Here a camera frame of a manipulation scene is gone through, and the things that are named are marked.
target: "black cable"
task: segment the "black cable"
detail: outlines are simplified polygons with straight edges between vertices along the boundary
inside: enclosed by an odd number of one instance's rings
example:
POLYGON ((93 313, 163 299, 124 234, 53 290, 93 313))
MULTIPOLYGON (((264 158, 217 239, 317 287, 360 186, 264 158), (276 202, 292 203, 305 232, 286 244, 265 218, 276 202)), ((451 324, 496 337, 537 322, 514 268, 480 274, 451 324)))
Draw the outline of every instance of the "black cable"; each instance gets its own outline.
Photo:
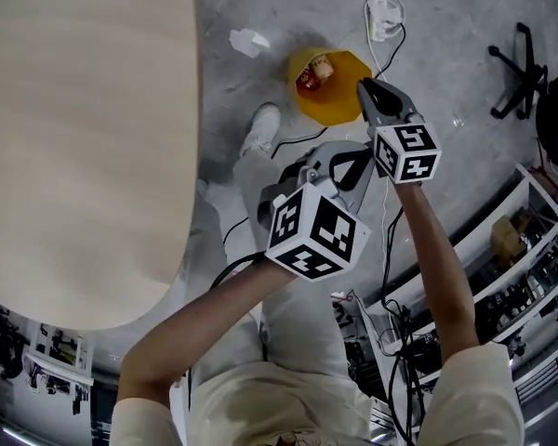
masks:
MULTIPOLYGON (((277 154, 277 151, 279 151, 279 148, 283 145, 290 145, 290 144, 300 144, 300 142, 308 142, 309 140, 315 140, 316 138, 319 138, 320 136, 322 136, 326 131, 328 130, 328 127, 323 128, 320 132, 314 134, 313 136, 310 136, 308 138, 299 138, 296 140, 282 140, 281 142, 279 142, 277 144, 277 147, 275 147, 275 150, 272 151, 272 155, 271 158, 274 159, 275 155, 277 154)), ((223 238, 223 246, 225 246, 225 242, 227 242, 228 237, 230 236, 230 233, 238 228, 240 225, 242 225, 243 223, 246 223, 248 221, 248 217, 244 218, 243 220, 238 221, 235 225, 233 225, 229 231, 225 234, 225 237, 223 238)))
POLYGON ((386 64, 386 66, 384 68, 382 68, 382 70, 376 75, 376 78, 378 79, 385 71, 387 71, 391 65, 392 65, 392 60, 394 59, 395 55, 397 54, 397 51, 399 51, 401 49, 401 46, 403 46, 403 43, 405 42, 405 39, 407 38, 407 31, 405 30, 405 25, 403 23, 401 24, 401 30, 403 30, 403 38, 401 38, 401 41, 399 42, 399 45, 397 45, 397 47, 394 49, 394 51, 391 53, 391 57, 389 58, 389 62, 386 64))
POLYGON ((291 144, 300 144, 300 142, 308 142, 309 140, 315 140, 316 138, 319 138, 320 136, 322 136, 326 131, 328 130, 328 127, 323 128, 323 130, 321 130, 320 132, 314 134, 313 136, 310 136, 308 138, 299 138, 296 140, 282 140, 281 142, 279 142, 277 144, 277 147, 275 147, 275 150, 272 151, 272 155, 271 158, 274 159, 275 155, 277 154, 277 151, 279 151, 279 148, 283 145, 291 145, 291 144))
POLYGON ((259 251, 257 253, 253 253, 252 255, 244 256, 241 257, 240 259, 233 261, 232 264, 229 265, 227 268, 225 268, 215 279, 215 281, 213 281, 209 290, 215 289, 217 286, 219 286, 223 282, 223 280, 227 278, 228 274, 230 274, 234 269, 236 269, 241 264, 247 263, 248 261, 252 261, 252 263, 256 263, 257 261, 263 259, 264 253, 265 253, 264 251, 259 251))
POLYGON ((413 390, 417 391, 418 394, 418 402, 419 402, 419 422, 422 423, 424 416, 425 416, 425 406, 423 402, 423 393, 421 391, 421 386, 419 384, 418 373, 413 365, 413 359, 411 355, 408 355, 407 348, 410 343, 413 342, 412 332, 409 328, 409 319, 407 314, 407 309, 404 307, 401 309, 399 303, 391 299, 386 301, 386 287, 389 280, 389 273, 391 270, 391 254, 392 254, 392 246, 394 244, 394 233, 397 227, 397 223, 401 216, 403 215, 403 208, 399 210, 399 213, 392 221, 391 225, 389 225, 387 229, 387 247, 386 247, 386 260, 385 260, 385 268, 384 268, 384 276, 382 279, 382 291, 380 293, 380 302, 382 306, 389 311, 393 317, 398 321, 398 327, 401 336, 401 348, 396 354, 395 364, 392 367, 391 378, 389 381, 389 389, 388 389, 388 398, 387 401, 389 403, 389 407, 391 408, 392 418, 397 430, 403 437, 403 439, 407 442, 407 444, 413 445, 413 437, 412 434, 412 399, 413 399, 413 390), (397 312, 393 311, 388 307, 390 303, 394 303, 397 308, 397 312), (407 397, 407 411, 406 411, 406 422, 405 422, 405 430, 401 426, 399 419, 396 417, 396 412, 394 410, 394 401, 392 399, 392 385, 394 383, 394 377, 397 369, 397 365, 399 360, 403 359, 403 374, 404 374, 404 381, 406 386, 406 397, 407 397))
POLYGON ((230 236, 230 233, 235 230, 236 228, 238 228, 242 223, 245 223, 248 221, 248 217, 244 218, 242 221, 238 221, 235 225, 233 225, 230 230, 225 233, 225 237, 223 238, 223 246, 225 246, 225 242, 227 241, 227 237, 230 236))
MULTIPOLYGON (((360 306, 360 309, 364 312, 364 314, 365 314, 365 315, 367 316, 367 318, 370 320, 370 323, 372 324, 372 327, 374 328, 374 332, 376 332, 376 333, 378 334, 378 333, 379 333, 379 329, 376 328, 376 324, 374 323, 374 320, 372 319, 372 317, 370 316, 370 314, 368 314, 367 310, 365 310, 364 303, 362 302, 362 299, 360 299, 360 298, 358 297, 358 295, 354 292, 353 289, 351 289, 351 291, 347 294, 347 297, 349 297, 350 295, 352 295, 353 297, 355 297, 355 298, 357 299, 358 304, 359 304, 359 306, 360 306)), ((377 339, 377 341, 378 341, 378 343, 379 343, 380 352, 382 352, 382 355, 384 355, 385 357, 394 357, 394 356, 396 355, 396 353, 391 353, 391 354, 390 354, 390 353, 387 353, 387 352, 384 350, 384 347, 382 346, 382 336, 383 336, 387 331, 390 331, 390 330, 392 330, 392 329, 387 329, 387 330, 383 331, 383 332, 379 335, 379 337, 378 337, 378 339, 377 339)))

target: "white t-shirt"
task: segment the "white t-shirt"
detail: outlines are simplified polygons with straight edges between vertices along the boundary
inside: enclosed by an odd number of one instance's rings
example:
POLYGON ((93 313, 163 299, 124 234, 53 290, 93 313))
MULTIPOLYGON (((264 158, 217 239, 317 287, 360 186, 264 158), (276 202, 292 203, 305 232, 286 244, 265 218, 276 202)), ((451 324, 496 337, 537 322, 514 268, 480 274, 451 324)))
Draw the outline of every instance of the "white t-shirt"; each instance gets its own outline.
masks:
MULTIPOLYGON (((362 446, 368 442, 370 411, 370 398, 351 380, 250 363, 194 391, 188 442, 362 446)), ((524 436, 506 347, 469 348, 451 357, 434 389, 418 446, 522 446, 524 436)), ((111 444, 181 445, 168 408, 144 399, 116 404, 111 444)))

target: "yellow bowl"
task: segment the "yellow bowl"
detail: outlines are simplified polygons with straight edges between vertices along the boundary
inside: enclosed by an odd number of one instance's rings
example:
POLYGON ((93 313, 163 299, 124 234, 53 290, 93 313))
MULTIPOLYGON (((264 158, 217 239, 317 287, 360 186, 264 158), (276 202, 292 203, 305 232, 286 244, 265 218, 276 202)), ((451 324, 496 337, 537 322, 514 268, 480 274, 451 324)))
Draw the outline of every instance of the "yellow bowl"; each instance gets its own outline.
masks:
POLYGON ((346 49, 308 47, 289 57, 288 79, 294 88, 299 109, 322 125, 355 121, 362 112, 357 98, 357 82, 372 77, 372 70, 346 49), (335 71, 315 91, 296 85, 301 73, 316 56, 325 54, 335 71))

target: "office chair base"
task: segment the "office chair base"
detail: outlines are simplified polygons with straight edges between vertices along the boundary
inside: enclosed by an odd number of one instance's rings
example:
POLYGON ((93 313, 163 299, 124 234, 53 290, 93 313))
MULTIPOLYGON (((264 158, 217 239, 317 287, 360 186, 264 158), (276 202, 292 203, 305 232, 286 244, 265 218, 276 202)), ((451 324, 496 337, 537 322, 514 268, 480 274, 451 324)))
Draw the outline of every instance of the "office chair base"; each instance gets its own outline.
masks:
POLYGON ((516 115, 517 118, 521 120, 529 119, 529 116, 531 115, 531 108, 533 107, 533 97, 535 92, 538 91, 539 93, 545 93, 547 91, 548 68, 545 66, 538 66, 534 61, 533 43, 529 27, 519 21, 516 24, 516 30, 517 32, 525 35, 525 70, 519 68, 514 61, 502 54, 498 46, 491 45, 487 48, 490 56, 500 59, 521 81, 517 90, 501 110, 498 110, 497 108, 492 108, 490 110, 490 114, 495 119, 504 119, 523 101, 525 101, 525 110, 518 110, 516 115))

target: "white shoe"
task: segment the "white shoe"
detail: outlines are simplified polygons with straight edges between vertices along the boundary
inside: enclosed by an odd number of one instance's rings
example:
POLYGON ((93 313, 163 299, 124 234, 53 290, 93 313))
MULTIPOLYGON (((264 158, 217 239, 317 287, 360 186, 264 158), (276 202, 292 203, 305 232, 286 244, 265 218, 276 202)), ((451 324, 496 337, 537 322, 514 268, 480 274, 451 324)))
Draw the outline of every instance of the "white shoe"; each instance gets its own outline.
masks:
POLYGON ((271 152, 272 140, 279 130, 281 111, 276 104, 265 102, 252 116, 250 132, 244 139, 240 149, 240 157, 251 149, 258 149, 267 153, 271 152))

